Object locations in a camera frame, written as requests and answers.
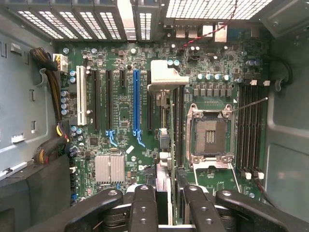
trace chip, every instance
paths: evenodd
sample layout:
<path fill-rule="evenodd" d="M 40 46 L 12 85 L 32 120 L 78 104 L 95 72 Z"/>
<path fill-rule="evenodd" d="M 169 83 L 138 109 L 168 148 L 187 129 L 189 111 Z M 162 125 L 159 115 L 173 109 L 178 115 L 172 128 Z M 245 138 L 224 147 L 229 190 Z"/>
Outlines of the chip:
<path fill-rule="evenodd" d="M 90 137 L 90 145 L 91 146 L 98 146 L 98 138 Z"/>

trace blue pcie slot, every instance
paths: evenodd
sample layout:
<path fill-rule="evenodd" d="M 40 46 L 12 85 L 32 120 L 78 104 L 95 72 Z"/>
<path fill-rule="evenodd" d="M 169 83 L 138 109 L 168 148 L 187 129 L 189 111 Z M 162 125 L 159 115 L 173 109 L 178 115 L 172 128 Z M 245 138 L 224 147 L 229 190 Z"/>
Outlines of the blue pcie slot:
<path fill-rule="evenodd" d="M 145 147 L 141 141 L 140 130 L 140 71 L 133 71 L 133 136 L 137 137 L 140 145 Z"/>

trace white label sticker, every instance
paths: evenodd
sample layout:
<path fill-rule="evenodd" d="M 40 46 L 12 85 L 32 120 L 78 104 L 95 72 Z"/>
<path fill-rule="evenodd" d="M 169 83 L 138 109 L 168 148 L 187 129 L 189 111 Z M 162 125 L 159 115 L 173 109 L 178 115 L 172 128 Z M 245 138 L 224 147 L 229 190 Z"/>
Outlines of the white label sticker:
<path fill-rule="evenodd" d="M 134 146 L 131 145 L 131 146 L 126 150 L 126 153 L 127 153 L 127 154 L 130 154 L 130 152 L 133 151 L 133 149 L 134 149 Z"/>

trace black pcie slot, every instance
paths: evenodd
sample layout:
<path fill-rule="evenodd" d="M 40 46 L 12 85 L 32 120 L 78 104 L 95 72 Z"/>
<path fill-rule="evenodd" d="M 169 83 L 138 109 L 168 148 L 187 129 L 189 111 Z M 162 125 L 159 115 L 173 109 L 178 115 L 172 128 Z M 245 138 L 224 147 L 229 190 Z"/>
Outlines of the black pcie slot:
<path fill-rule="evenodd" d="M 94 130 L 100 130 L 100 99 L 101 99 L 101 86 L 100 75 L 98 70 L 92 71 L 93 79 L 93 125 Z"/>
<path fill-rule="evenodd" d="M 120 70 L 119 72 L 119 77 L 120 77 L 120 87 L 121 88 L 126 88 L 126 71 L 125 70 Z"/>
<path fill-rule="evenodd" d="M 151 71 L 147 71 L 147 85 L 151 84 Z M 153 130 L 154 101 L 151 93 L 147 93 L 147 130 Z"/>
<path fill-rule="evenodd" d="M 178 167 L 183 167 L 183 108 L 184 108 L 184 86 L 179 87 L 178 106 Z"/>
<path fill-rule="evenodd" d="M 112 129 L 112 71 L 106 71 L 106 130 Z"/>

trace blue connector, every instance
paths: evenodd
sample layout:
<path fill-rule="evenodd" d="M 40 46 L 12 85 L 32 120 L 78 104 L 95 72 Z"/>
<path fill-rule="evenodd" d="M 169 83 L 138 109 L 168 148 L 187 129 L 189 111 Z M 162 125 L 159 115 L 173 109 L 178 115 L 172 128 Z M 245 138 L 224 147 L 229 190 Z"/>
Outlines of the blue connector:
<path fill-rule="evenodd" d="M 114 145 L 115 147 L 118 147 L 118 144 L 114 140 L 114 134 L 115 134 L 115 130 L 106 130 L 105 131 L 105 135 L 107 137 L 109 137 L 111 144 Z"/>
<path fill-rule="evenodd" d="M 141 141 L 140 130 L 140 71 L 133 71 L 133 136 L 137 137 L 139 145 L 146 147 Z"/>

